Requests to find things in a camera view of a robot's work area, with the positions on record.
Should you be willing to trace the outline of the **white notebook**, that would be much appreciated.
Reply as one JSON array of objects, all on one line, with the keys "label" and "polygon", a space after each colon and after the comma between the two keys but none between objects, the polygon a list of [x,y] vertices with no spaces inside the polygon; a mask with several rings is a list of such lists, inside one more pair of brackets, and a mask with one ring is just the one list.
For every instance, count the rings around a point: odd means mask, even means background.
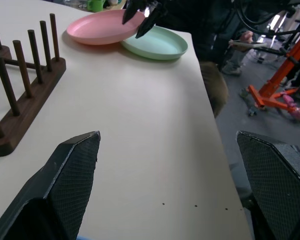
[{"label": "white notebook", "polygon": [[230,40],[228,43],[231,46],[244,47],[244,48],[248,48],[248,49],[267,47],[267,43],[265,43],[265,42],[247,43],[247,42],[242,42],[240,40]]}]

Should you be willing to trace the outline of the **bystander hand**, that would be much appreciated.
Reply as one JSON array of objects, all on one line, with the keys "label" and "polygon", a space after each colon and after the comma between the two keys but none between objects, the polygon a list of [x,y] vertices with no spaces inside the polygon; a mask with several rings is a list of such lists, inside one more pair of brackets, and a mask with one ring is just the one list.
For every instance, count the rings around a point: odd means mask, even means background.
[{"label": "bystander hand", "polygon": [[[242,43],[246,43],[246,44],[250,44],[253,42],[253,32],[252,31],[246,31],[244,32],[241,37],[239,38],[239,40],[242,42]],[[245,52],[247,51],[249,48],[246,47],[246,46],[239,46],[238,47],[238,50],[241,51],[241,52]]]}]

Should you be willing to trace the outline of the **orange metal stand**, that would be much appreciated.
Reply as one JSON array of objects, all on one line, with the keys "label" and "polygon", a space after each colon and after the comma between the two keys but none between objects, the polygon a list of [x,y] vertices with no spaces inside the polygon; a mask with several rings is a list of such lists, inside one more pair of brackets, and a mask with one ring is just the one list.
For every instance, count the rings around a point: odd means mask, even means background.
[{"label": "orange metal stand", "polygon": [[257,109],[264,110],[266,107],[277,108],[288,112],[289,108],[283,100],[283,94],[287,94],[292,97],[292,95],[300,92],[300,87],[280,92],[277,91],[284,77],[286,77],[293,67],[299,63],[300,40],[291,50],[288,51],[284,48],[280,48],[279,52],[286,57],[286,60],[273,77],[268,80],[260,90],[256,90],[253,85],[249,85],[243,90],[243,93],[250,94],[254,100],[254,104],[249,109],[249,114],[251,116],[256,114]]}]

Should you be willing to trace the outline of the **pink object on stand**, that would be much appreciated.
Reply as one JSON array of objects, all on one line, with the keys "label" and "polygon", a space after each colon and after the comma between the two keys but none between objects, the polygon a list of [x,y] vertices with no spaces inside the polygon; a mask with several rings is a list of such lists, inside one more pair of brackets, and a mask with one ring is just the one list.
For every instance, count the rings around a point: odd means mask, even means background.
[{"label": "pink object on stand", "polygon": [[283,94],[282,98],[286,103],[287,107],[289,108],[288,113],[297,121],[300,121],[300,108],[295,103],[294,99],[287,95]]}]

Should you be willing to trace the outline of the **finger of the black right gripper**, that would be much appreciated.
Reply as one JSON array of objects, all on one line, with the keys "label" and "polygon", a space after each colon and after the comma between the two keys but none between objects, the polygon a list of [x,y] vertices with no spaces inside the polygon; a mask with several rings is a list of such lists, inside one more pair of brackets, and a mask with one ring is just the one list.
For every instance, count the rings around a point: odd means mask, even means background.
[{"label": "finger of the black right gripper", "polygon": [[139,39],[142,36],[144,36],[147,32],[149,32],[157,23],[157,21],[163,17],[164,14],[164,6],[162,4],[157,4],[157,6],[153,9],[149,16],[146,17],[139,26],[135,38]]},{"label": "finger of the black right gripper", "polygon": [[147,0],[128,0],[125,12],[122,18],[122,24],[126,24],[132,19],[138,10],[144,10],[147,6]]}]

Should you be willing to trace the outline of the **person in dark jacket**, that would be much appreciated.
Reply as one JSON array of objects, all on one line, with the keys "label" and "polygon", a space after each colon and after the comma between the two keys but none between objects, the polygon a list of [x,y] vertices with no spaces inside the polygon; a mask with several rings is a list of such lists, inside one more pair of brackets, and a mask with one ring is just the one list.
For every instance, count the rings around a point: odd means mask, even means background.
[{"label": "person in dark jacket", "polygon": [[239,76],[246,51],[230,46],[250,31],[239,20],[233,0],[170,0],[157,26],[191,34],[200,62],[213,62],[226,75]]}]

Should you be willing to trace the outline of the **green mug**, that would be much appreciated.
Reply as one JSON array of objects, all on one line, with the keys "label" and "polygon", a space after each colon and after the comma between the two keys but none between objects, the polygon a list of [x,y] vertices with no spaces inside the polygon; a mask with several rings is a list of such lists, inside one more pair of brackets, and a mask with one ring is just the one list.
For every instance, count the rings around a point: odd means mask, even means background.
[{"label": "green mug", "polygon": [[106,0],[87,0],[86,9],[92,13],[102,12],[105,1]]}]

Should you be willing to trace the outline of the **dark wooden dish rack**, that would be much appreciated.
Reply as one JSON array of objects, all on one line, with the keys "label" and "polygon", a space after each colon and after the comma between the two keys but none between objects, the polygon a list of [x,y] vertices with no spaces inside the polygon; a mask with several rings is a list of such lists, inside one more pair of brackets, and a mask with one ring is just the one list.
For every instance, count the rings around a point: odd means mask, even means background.
[{"label": "dark wooden dish rack", "polygon": [[[10,105],[9,111],[0,120],[0,157],[10,155],[16,149],[67,69],[66,60],[60,56],[56,16],[50,13],[49,18],[54,57],[51,56],[47,23],[44,20],[40,21],[45,65],[40,63],[33,29],[27,31],[32,63],[26,62],[20,40],[12,42],[16,59],[12,59],[10,48],[2,45],[0,40],[0,79]],[[7,71],[8,65],[19,68],[24,86],[24,93],[19,98],[16,98],[14,93]]]}]

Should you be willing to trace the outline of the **green plate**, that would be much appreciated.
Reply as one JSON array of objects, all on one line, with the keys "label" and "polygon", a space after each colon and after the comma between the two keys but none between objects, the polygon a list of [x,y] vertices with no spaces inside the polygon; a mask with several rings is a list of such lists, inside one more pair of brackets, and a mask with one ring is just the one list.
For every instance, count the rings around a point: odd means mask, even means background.
[{"label": "green plate", "polygon": [[159,61],[178,59],[188,50],[187,42],[180,35],[159,26],[154,26],[140,38],[129,37],[121,44],[140,57]]}]

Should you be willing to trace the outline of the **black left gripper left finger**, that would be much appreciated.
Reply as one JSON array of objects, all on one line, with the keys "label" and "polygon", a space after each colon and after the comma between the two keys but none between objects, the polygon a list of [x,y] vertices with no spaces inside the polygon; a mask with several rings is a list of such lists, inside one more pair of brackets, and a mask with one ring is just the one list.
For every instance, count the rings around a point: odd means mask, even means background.
[{"label": "black left gripper left finger", "polygon": [[77,240],[100,141],[92,131],[60,143],[0,217],[0,240]]}]

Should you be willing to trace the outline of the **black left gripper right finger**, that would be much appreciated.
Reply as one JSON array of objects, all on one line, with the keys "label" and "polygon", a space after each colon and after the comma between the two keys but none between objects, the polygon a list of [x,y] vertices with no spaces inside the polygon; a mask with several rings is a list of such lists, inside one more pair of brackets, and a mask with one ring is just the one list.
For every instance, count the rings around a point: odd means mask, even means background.
[{"label": "black left gripper right finger", "polygon": [[238,131],[257,240],[300,240],[300,153],[274,138]]}]

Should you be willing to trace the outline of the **pink plate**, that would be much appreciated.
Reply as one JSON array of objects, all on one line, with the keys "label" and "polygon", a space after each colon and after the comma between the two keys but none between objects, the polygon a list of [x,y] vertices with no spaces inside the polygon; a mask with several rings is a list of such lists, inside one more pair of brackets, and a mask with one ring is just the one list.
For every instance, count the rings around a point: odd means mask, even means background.
[{"label": "pink plate", "polygon": [[138,31],[145,15],[138,11],[128,22],[122,24],[125,10],[106,10],[92,13],[72,22],[67,34],[84,45],[108,45],[121,42]]}]

